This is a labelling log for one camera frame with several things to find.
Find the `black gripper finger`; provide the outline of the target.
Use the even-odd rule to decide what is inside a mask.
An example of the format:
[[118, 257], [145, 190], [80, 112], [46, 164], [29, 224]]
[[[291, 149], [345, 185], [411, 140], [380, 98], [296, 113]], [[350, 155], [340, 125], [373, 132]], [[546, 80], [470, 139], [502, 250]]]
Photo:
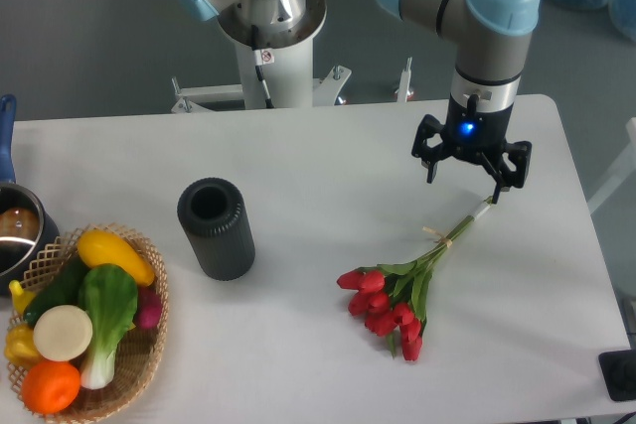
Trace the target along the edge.
[[[444, 126], [432, 115], [426, 114], [417, 126], [411, 155], [419, 159], [426, 169], [426, 182], [431, 184], [436, 176], [437, 164], [450, 157], [450, 151], [443, 139]], [[429, 141], [438, 136], [442, 141], [430, 146]]]
[[521, 189], [525, 185], [531, 155], [530, 141], [510, 143], [506, 140], [480, 154], [480, 164], [495, 181], [493, 204], [499, 201], [503, 192], [511, 188]]

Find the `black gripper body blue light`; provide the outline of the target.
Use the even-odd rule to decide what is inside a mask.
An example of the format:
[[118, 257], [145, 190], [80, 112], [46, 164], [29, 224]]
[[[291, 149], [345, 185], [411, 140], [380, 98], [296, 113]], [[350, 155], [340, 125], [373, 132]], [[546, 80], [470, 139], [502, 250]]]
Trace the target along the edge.
[[434, 116], [427, 116], [427, 135], [441, 138], [441, 142], [431, 149], [433, 158], [440, 161], [452, 156], [479, 164], [480, 156], [491, 164], [501, 163], [512, 111], [510, 105], [495, 112], [480, 112], [476, 94], [468, 98], [466, 106], [450, 99], [444, 124]]

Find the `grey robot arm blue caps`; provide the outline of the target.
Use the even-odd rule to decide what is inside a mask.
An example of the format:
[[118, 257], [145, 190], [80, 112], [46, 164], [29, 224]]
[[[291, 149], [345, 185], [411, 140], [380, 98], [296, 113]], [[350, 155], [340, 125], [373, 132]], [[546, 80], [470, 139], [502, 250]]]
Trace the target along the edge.
[[[234, 42], [249, 109], [311, 107], [313, 40], [325, 0], [178, 0]], [[497, 192], [521, 188], [532, 146], [506, 134], [541, 0], [376, 0], [389, 14], [455, 44], [444, 121], [425, 116], [412, 155], [429, 176], [447, 159], [481, 166]]]

